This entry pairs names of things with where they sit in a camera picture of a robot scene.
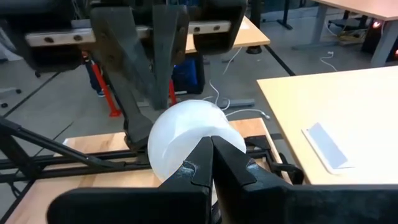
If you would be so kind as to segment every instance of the red light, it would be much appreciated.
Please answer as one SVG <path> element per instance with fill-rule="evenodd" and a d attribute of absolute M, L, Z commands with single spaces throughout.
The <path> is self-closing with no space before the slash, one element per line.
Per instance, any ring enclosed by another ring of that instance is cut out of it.
<path fill-rule="evenodd" d="M 381 22 L 378 22 L 378 21 L 373 22 L 373 29 L 377 29 L 377 28 L 379 28 L 380 26 L 381 26 Z"/>

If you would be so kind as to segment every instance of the table leg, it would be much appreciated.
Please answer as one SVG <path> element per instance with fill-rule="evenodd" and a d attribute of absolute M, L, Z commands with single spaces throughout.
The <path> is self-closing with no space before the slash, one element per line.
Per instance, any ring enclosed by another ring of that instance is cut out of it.
<path fill-rule="evenodd" d="M 384 28 L 384 34 L 380 38 L 379 44 L 377 45 L 376 51 L 373 54 L 371 60 L 372 67 L 382 67 L 386 63 L 388 55 L 392 49 L 392 46 L 396 42 L 398 37 L 398 21 L 387 22 Z"/>
<path fill-rule="evenodd" d="M 308 49 L 308 48 L 312 48 L 312 47 L 330 46 L 330 45 L 337 44 L 337 41 L 320 42 L 323 26 L 324 26 L 325 19 L 326 19 L 327 10 L 328 10 L 327 5 L 319 4 L 318 13 L 317 13 L 317 21 L 315 22 L 315 27 L 314 27 L 314 30 L 312 33 L 311 43 L 293 46 L 294 50 L 303 50 L 303 49 Z"/>
<path fill-rule="evenodd" d="M 280 25 L 282 25 L 283 27 L 285 27 L 288 30 L 293 29 L 293 27 L 291 25 L 289 25 L 287 23 L 287 14 L 289 13 L 289 4 L 290 4 L 290 0 L 285 0 L 285 7 L 284 7 L 284 19 L 283 20 L 276 20 Z"/>

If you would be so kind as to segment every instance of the black clamp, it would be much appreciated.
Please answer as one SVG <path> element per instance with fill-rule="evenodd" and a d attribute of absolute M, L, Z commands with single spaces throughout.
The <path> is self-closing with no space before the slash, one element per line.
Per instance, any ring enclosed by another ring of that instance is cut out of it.
<path fill-rule="evenodd" d="M 304 181 L 303 170 L 298 168 L 296 165 L 289 164 L 287 162 L 285 156 L 282 153 L 279 153 L 279 156 L 282 159 L 282 163 L 280 164 L 280 163 L 276 162 L 274 155 L 271 153 L 271 147 L 270 147 L 265 135 L 246 137 L 246 138 L 244 138 L 244 142 L 245 142 L 246 146 L 256 146 L 256 147 L 261 148 L 261 152 L 263 152 L 262 155 L 266 158 L 269 169 L 273 174 L 276 174 L 279 177 L 282 177 L 281 172 L 285 171 L 288 173 L 290 180 L 292 181 L 292 184 L 299 184 L 299 185 L 303 184 L 303 181 Z"/>

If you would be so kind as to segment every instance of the white cable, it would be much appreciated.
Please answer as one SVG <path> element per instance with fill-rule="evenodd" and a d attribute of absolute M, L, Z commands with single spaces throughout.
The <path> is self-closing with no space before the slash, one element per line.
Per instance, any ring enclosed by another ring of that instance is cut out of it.
<path fill-rule="evenodd" d="M 329 31 L 329 33 L 331 33 L 331 34 L 334 35 L 335 37 L 338 36 L 337 34 L 335 34 L 334 32 L 332 32 L 332 31 L 329 29 L 328 24 L 326 24 L 326 21 L 324 22 L 324 24 L 325 24 L 325 26 L 326 26 L 326 29 Z"/>
<path fill-rule="evenodd" d="M 335 70 L 335 72 L 338 72 L 338 70 L 332 64 L 330 64 L 330 63 L 328 63 L 328 62 L 323 60 L 323 59 L 331 59 L 331 58 L 333 58 L 335 53 L 334 52 L 328 52 L 328 54 L 330 54 L 329 57 L 321 57 L 320 58 L 321 62 L 324 63 L 324 64 L 329 65 L 330 67 L 332 67 Z"/>
<path fill-rule="evenodd" d="M 221 109 L 222 111 L 227 110 L 229 108 L 229 106 L 231 105 L 231 100 L 228 98 L 225 98 L 228 100 L 228 104 L 226 105 L 226 107 L 224 109 Z"/>
<path fill-rule="evenodd" d="M 242 48 L 239 48 L 239 50 L 232 56 L 232 58 L 229 60 L 228 64 L 226 64 L 226 67 L 224 69 L 223 75 L 226 73 L 229 64 L 234 60 L 234 58 L 238 55 L 238 53 L 242 50 Z"/>
<path fill-rule="evenodd" d="M 271 118 L 270 116 L 266 115 L 265 112 L 263 112 L 262 110 L 257 110 L 257 109 L 241 109 L 241 110 L 237 110 L 237 111 L 231 112 L 231 113 L 229 113 L 229 114 L 226 114 L 225 116 L 229 116 L 229 115 L 232 115 L 232 114 L 235 114 L 235 113 L 239 113 L 239 112 L 243 112 L 243 111 L 256 111 L 256 112 L 260 112 L 260 114 L 261 114 L 265 119 L 268 119 L 268 120 L 269 120 L 269 119 Z"/>
<path fill-rule="evenodd" d="M 201 100 L 207 100 L 207 99 L 210 99 L 210 98 L 213 98 L 214 96 L 206 96 L 206 97 L 204 97 L 203 99 L 201 99 Z"/>
<path fill-rule="evenodd" d="M 234 60 L 234 58 L 238 55 L 238 53 L 239 53 L 241 50 L 242 50 L 242 47 L 239 48 L 239 50 L 232 56 L 232 58 L 231 58 L 231 59 L 229 60 L 229 62 L 227 63 L 227 65 L 226 65 L 226 67 L 225 67 L 225 69 L 224 69 L 222 75 L 224 75 L 224 74 L 226 73 L 226 71 L 228 70 L 229 64 Z M 209 80 L 209 84 L 210 84 L 210 86 L 212 87 L 212 89 L 214 89 L 214 91 L 216 91 L 216 93 L 217 93 L 217 97 L 216 97 L 216 101 L 215 101 L 215 105 L 217 105 L 218 98 L 220 97 L 220 93 L 219 93 L 219 91 L 213 86 L 213 84 L 211 83 L 211 79 Z M 212 97 L 214 97 L 214 96 L 207 96 L 207 97 L 204 97 L 202 100 L 207 100 L 207 99 L 210 99 L 210 98 L 212 98 Z M 221 109 L 221 110 L 224 111 L 224 110 L 227 110 L 227 109 L 229 108 L 229 106 L 231 105 L 231 100 L 228 99 L 228 98 L 225 98 L 225 97 L 223 97 L 223 98 L 228 100 L 227 106 L 226 106 L 225 108 Z M 229 114 L 226 114 L 225 116 L 227 117 L 227 116 L 229 116 L 229 115 L 232 115 L 232 114 L 235 114 L 235 113 L 239 113 L 239 112 L 243 112 L 243 111 L 257 111 L 257 112 L 260 112 L 260 114 L 261 114 L 265 119 L 268 119 L 268 120 L 270 119 L 270 116 L 268 116 L 267 114 L 265 114 L 265 112 L 263 112 L 263 111 L 261 111 L 261 110 L 257 110 L 257 109 L 241 109 L 241 110 L 237 110 L 237 111 L 231 112 L 231 113 L 229 113 Z"/>
<path fill-rule="evenodd" d="M 222 75 L 224 75 L 224 74 L 226 73 L 226 71 L 227 71 L 227 69 L 228 69 L 228 67 L 229 67 L 229 64 L 234 60 L 234 58 L 238 55 L 238 53 L 239 53 L 241 50 L 242 50 L 242 47 L 239 48 L 239 50 L 231 57 L 231 59 L 228 61 L 227 65 L 226 65 L 226 67 L 225 67 L 224 72 L 223 72 Z M 213 89 L 217 92 L 217 97 L 216 97 L 216 101 L 215 101 L 215 104 L 217 105 L 218 98 L 220 97 L 220 93 L 219 93 L 219 92 L 216 90 L 216 88 L 211 84 L 211 82 L 210 82 L 210 85 L 211 85 L 211 87 L 213 87 Z"/>

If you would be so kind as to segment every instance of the office chair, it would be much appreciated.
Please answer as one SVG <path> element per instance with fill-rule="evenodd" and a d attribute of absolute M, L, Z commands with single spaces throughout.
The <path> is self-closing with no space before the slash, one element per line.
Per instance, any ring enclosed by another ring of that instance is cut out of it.
<path fill-rule="evenodd" d="M 3 101 L 1 101 L 1 99 L 5 98 L 5 97 L 7 97 L 7 96 L 9 96 L 9 95 L 11 95 L 13 93 L 20 94 L 20 93 L 22 93 L 22 91 L 20 89 L 18 89 L 18 88 L 15 88 L 15 87 L 0 88 L 0 105 L 1 105 L 1 108 L 8 107 L 8 104 L 4 103 Z"/>

